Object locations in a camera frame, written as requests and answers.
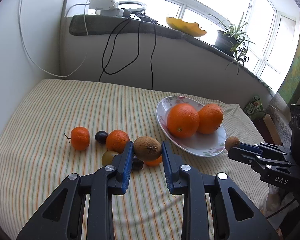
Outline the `dark plum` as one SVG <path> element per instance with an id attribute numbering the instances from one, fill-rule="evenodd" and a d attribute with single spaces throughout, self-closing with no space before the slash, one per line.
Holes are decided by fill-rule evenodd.
<path id="1" fill-rule="evenodd" d="M 144 162 L 138 159 L 136 156 L 133 157 L 132 170 L 139 171 L 143 168 Z"/>
<path id="2" fill-rule="evenodd" d="M 95 140 L 102 145 L 106 143 L 107 137 L 108 137 L 108 133 L 105 131 L 98 131 L 95 134 Z"/>

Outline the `green-brown plum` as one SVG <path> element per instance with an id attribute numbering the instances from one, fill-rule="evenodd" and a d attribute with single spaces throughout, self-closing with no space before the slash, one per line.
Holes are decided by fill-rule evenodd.
<path id="1" fill-rule="evenodd" d="M 113 161 L 113 158 L 117 156 L 118 153 L 115 151 L 107 151 L 102 155 L 102 166 L 110 165 Z"/>

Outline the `small brown longan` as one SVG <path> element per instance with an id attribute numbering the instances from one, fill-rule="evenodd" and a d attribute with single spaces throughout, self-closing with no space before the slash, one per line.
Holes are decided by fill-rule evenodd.
<path id="1" fill-rule="evenodd" d="M 225 149 L 230 151 L 233 147 L 238 147 L 240 141 L 237 137 L 228 137 L 224 143 Z"/>

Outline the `bumpy tangerine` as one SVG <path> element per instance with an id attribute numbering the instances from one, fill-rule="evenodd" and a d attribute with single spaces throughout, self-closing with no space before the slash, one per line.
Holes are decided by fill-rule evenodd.
<path id="1" fill-rule="evenodd" d="M 130 141 L 128 134 L 122 130 L 114 130 L 108 134 L 106 148 L 109 151 L 123 153 L 126 143 Z"/>

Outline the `brown kiwi-like fruit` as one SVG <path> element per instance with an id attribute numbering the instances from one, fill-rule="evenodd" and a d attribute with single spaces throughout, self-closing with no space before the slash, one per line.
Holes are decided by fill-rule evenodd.
<path id="1" fill-rule="evenodd" d="M 153 137 L 138 137 L 133 143 L 135 156 L 141 161 L 154 161 L 161 156 L 161 144 Z"/>

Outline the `small smooth orange kumquat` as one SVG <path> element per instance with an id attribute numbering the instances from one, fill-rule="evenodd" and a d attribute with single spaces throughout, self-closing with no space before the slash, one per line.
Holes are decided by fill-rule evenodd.
<path id="1" fill-rule="evenodd" d="M 152 161 L 146 161 L 145 164 L 149 167 L 156 167 L 156 166 L 159 166 L 162 162 L 162 156 L 158 157 L 157 159 L 155 160 L 152 160 Z"/>

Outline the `brown cardboard box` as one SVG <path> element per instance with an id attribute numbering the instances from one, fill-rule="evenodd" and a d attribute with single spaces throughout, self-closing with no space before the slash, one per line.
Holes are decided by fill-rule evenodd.
<path id="1" fill-rule="evenodd" d="M 269 114 L 266 114 L 262 121 L 264 122 L 266 126 L 266 131 L 264 133 L 264 140 L 267 143 L 274 144 L 274 145 L 281 145 L 282 141 L 279 136 L 279 133 L 276 129 L 276 126 Z"/>

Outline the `green packet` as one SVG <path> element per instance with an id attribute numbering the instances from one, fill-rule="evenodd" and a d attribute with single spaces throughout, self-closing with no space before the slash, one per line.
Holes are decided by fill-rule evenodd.
<path id="1" fill-rule="evenodd" d="M 251 121 L 262 119 L 265 116 L 265 112 L 260 96 L 254 96 L 247 103 L 243 112 L 250 118 Z"/>

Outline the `floral white plate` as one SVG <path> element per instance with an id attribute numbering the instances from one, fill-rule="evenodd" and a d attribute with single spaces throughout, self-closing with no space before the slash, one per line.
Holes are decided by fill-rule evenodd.
<path id="1" fill-rule="evenodd" d="M 204 106 L 196 100 L 183 96 L 168 96 L 161 99 L 157 104 L 156 115 L 160 128 L 166 137 L 176 146 L 192 155 L 214 157 L 222 153 L 225 149 L 224 143 L 226 141 L 226 131 L 223 125 L 211 134 L 204 135 L 197 132 L 193 136 L 185 139 L 177 138 L 169 132 L 167 128 L 167 116 L 171 108 L 179 103 L 188 103 L 197 111 Z"/>

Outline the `tangerine with stem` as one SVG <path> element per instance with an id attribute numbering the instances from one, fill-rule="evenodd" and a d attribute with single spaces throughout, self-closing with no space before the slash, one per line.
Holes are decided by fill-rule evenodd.
<path id="1" fill-rule="evenodd" d="M 85 127 L 75 127 L 72 129 L 70 136 L 66 134 L 64 136 L 77 151 L 85 151 L 90 145 L 90 133 Z"/>

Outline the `large orange right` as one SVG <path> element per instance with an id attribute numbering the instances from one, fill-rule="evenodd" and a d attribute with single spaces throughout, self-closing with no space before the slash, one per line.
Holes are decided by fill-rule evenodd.
<path id="1" fill-rule="evenodd" d="M 222 108 L 214 103 L 205 105 L 198 111 L 199 127 L 197 132 L 201 134 L 211 134 L 215 132 L 223 121 Z"/>

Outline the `large orange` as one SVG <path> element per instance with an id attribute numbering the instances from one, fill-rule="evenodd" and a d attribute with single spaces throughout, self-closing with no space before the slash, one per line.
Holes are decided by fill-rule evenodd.
<path id="1" fill-rule="evenodd" d="M 171 108 L 167 116 L 167 128 L 177 138 L 193 136 L 199 127 L 199 114 L 188 103 L 180 103 Z"/>
<path id="2" fill-rule="evenodd" d="M 205 105 L 198 111 L 199 127 L 197 132 L 201 134 L 211 134 L 215 132 L 223 121 L 222 108 L 214 103 Z"/>

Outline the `large orange left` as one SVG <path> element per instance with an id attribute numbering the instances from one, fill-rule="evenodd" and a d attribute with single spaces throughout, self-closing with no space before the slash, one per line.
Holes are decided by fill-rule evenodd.
<path id="1" fill-rule="evenodd" d="M 180 103 L 171 108 L 167 116 L 167 128 L 177 138 L 193 136 L 199 127 L 199 114 L 188 103 Z"/>

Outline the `striped tablecloth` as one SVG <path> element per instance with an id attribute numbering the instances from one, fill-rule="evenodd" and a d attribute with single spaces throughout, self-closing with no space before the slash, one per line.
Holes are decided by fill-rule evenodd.
<path id="1" fill-rule="evenodd" d="M 67 141 L 71 130 L 91 135 L 116 129 L 131 140 L 166 140 L 156 117 L 159 92 L 106 83 L 44 80 L 21 102 L 0 137 L 0 226 L 15 239 L 44 200 L 72 172 L 94 173 L 105 146 L 91 139 L 78 152 Z M 116 239 L 179 239 L 183 198 L 169 193 L 162 166 L 131 174 L 123 196 L 113 197 Z"/>

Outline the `potted spider plant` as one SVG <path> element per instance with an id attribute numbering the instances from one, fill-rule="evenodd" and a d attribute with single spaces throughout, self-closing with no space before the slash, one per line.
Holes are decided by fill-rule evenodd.
<path id="1" fill-rule="evenodd" d="M 217 31 L 217 38 L 213 46 L 233 57 L 233 60 L 225 68 L 231 64 L 236 65 L 238 75 L 239 69 L 245 67 L 245 63 L 249 61 L 249 56 L 247 55 L 249 45 L 255 44 L 250 41 L 248 34 L 243 31 L 243 28 L 248 25 L 248 22 L 244 21 L 244 12 L 237 25 L 231 23 L 228 19 L 220 20 L 213 14 L 208 15 L 213 17 L 224 28 L 224 30 Z"/>

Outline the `yellow melon rind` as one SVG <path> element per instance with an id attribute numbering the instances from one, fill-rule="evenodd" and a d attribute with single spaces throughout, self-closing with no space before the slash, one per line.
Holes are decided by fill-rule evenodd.
<path id="1" fill-rule="evenodd" d="M 181 31 L 182 33 L 192 37 L 202 37 L 207 33 L 207 31 L 200 29 L 197 22 L 189 23 L 179 18 L 166 17 L 166 23 L 170 28 Z"/>

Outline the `grey windowsill mat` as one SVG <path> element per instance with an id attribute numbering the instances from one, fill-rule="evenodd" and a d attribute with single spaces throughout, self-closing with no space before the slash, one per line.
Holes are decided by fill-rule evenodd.
<path id="1" fill-rule="evenodd" d="M 76 15 L 66 20 L 63 72 L 85 56 L 82 80 L 97 80 L 102 65 L 106 82 L 193 94 L 218 100 L 271 96 L 268 86 L 251 72 L 231 64 L 230 57 L 205 42 L 162 25 L 121 17 Z"/>

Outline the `white power strip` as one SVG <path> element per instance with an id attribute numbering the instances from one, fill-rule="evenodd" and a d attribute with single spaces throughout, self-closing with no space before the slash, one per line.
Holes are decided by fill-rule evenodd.
<path id="1" fill-rule="evenodd" d="M 99 10 L 102 16 L 122 17 L 124 14 L 115 0 L 90 0 L 89 9 Z"/>

